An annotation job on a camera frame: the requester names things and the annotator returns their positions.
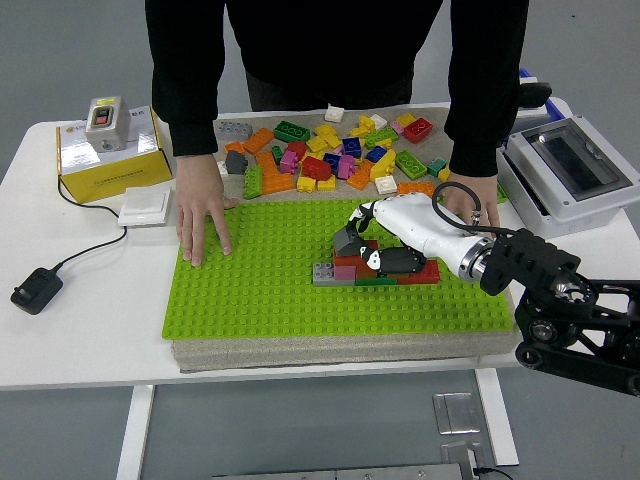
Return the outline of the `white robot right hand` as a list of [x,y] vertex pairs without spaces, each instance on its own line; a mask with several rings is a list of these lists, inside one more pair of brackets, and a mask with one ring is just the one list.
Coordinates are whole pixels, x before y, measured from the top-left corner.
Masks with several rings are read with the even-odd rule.
[[481,279],[493,240],[478,232],[470,232],[457,217],[439,207],[423,193],[409,193],[359,205],[351,214],[346,228],[362,232],[374,219],[404,245],[373,250],[355,238],[357,253],[367,266],[380,273],[410,273],[416,270],[420,257],[440,258],[458,278],[474,282]]

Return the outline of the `person's left hand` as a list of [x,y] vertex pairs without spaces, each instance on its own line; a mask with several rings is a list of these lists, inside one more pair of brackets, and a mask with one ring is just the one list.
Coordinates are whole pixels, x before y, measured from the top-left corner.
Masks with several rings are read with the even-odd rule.
[[[481,204],[480,224],[482,226],[499,227],[500,218],[497,208],[497,178],[469,177],[451,173],[450,182],[457,182],[471,189]],[[443,190],[444,206],[459,216],[466,224],[471,224],[475,202],[472,197],[459,187],[447,187]]]

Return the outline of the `person's right hand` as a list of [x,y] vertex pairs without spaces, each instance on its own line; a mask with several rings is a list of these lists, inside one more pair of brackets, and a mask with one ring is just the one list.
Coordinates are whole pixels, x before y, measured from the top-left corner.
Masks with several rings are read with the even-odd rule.
[[223,254],[231,253],[232,243],[225,211],[237,204],[237,199],[225,196],[223,180],[213,154],[177,158],[176,233],[185,261],[195,267],[201,265],[208,216],[213,220]]

